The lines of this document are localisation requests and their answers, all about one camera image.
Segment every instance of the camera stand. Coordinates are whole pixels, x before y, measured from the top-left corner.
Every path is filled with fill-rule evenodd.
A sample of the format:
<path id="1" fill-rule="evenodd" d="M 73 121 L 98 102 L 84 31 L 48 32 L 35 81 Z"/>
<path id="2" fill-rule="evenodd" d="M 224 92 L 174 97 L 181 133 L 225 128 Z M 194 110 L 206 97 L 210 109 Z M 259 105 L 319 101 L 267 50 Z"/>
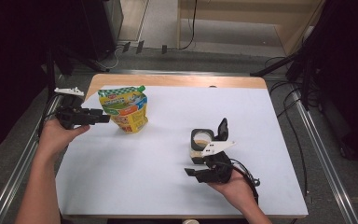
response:
<path id="1" fill-rule="evenodd" d="M 96 72 L 106 72 L 98 65 L 92 63 L 88 59 L 78 55 L 74 51 L 59 45 L 51 45 L 47 50 L 47 73 L 48 73 L 48 99 L 54 94 L 56 88 L 54 62 L 59 67 L 63 75 L 71 76 L 74 71 L 74 67 L 69 62 L 68 57 L 75 58 L 87 67 Z"/>
<path id="2" fill-rule="evenodd" d="M 286 58 L 276 62 L 275 64 L 255 73 L 251 73 L 251 77 L 263 77 L 268 73 L 290 63 L 289 70 L 286 73 L 286 78 L 289 81 L 295 81 L 300 74 L 303 74 L 303 86 L 301 88 L 301 103 L 306 110 L 309 110 L 308 96 L 310 89 L 310 79 L 316 74 L 315 62 L 318 54 L 318 49 L 323 47 L 324 37 L 329 31 L 329 21 L 334 18 L 336 9 L 339 6 L 339 1 L 327 1 L 324 5 L 322 15 L 312 30 L 310 36 L 304 41 L 301 48 L 287 56 Z"/>

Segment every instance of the wrist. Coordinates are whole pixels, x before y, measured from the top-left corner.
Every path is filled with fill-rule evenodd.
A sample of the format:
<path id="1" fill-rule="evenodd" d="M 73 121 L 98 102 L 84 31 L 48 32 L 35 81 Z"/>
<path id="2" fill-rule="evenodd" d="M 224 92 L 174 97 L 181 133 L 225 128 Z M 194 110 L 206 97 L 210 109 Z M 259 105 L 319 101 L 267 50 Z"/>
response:
<path id="1" fill-rule="evenodd" d="M 256 202 L 244 204 L 239 210 L 250 224 L 270 223 Z"/>
<path id="2" fill-rule="evenodd" d="M 43 150 L 43 148 L 38 148 L 36 150 L 36 153 L 34 154 L 33 164 L 46 168 L 54 167 L 54 163 L 56 160 L 57 160 L 56 155 L 46 153 L 46 150 Z"/>

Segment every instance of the white cup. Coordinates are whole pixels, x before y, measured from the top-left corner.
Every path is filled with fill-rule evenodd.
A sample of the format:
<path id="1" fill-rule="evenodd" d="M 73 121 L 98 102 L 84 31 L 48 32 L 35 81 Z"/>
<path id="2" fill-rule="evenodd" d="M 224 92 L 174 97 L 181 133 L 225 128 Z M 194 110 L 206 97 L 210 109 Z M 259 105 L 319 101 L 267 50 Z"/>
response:
<path id="1" fill-rule="evenodd" d="M 186 219 L 182 224 L 200 224 L 196 219 Z"/>

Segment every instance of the metal rail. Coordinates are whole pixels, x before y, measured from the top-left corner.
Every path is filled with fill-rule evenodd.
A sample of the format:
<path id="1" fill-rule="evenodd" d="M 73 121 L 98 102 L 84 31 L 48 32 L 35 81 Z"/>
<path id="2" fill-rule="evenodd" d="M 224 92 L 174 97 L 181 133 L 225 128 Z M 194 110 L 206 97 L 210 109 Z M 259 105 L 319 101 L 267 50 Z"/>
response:
<path id="1" fill-rule="evenodd" d="M 51 103 L 51 107 L 48 109 L 48 114 L 50 114 L 58 105 L 61 97 L 56 97 L 53 102 Z M 7 213 L 7 209 L 10 207 L 11 203 L 13 202 L 14 197 L 16 196 L 17 190 L 23 180 L 25 174 L 27 173 L 34 154 L 36 152 L 36 148 L 38 146 L 37 142 L 37 131 L 38 131 L 38 124 L 36 124 L 34 131 L 25 149 L 22 151 L 19 161 L 16 164 L 13 172 L 9 180 L 7 181 L 5 187 L 2 190 L 0 195 L 0 223 L 3 223 L 5 215 Z"/>
<path id="2" fill-rule="evenodd" d="M 300 99 L 299 91 L 295 91 L 293 96 L 295 100 Z M 301 103 L 296 103 L 296 106 L 301 118 L 304 121 L 308 134 L 310 135 L 310 140 L 315 148 L 322 168 L 324 169 L 324 174 L 326 175 L 327 181 L 330 184 L 330 188 L 333 191 L 338 207 L 341 210 L 345 222 L 351 224 L 358 223 L 358 217 L 351 203 L 351 199 L 348 196 L 348 193 L 345 190 L 345 187 L 338 176 L 336 168 L 330 160 L 330 156 L 328 155 L 327 150 L 324 147 L 324 143 L 315 127 L 310 112 L 307 111 Z"/>

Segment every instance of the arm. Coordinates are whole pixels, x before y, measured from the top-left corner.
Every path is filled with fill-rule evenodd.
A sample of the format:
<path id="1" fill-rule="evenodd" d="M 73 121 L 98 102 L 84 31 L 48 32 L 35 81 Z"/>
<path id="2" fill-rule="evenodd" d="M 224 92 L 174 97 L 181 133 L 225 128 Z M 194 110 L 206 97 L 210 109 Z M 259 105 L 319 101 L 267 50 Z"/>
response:
<path id="1" fill-rule="evenodd" d="M 255 202 L 251 188 L 237 171 L 232 171 L 231 178 L 226 184 L 209 183 L 208 185 L 223 194 L 249 223 L 271 223 Z"/>
<path id="2" fill-rule="evenodd" d="M 57 119 L 46 122 L 16 223 L 60 223 L 54 163 L 60 152 L 89 128 L 81 126 L 65 130 Z"/>

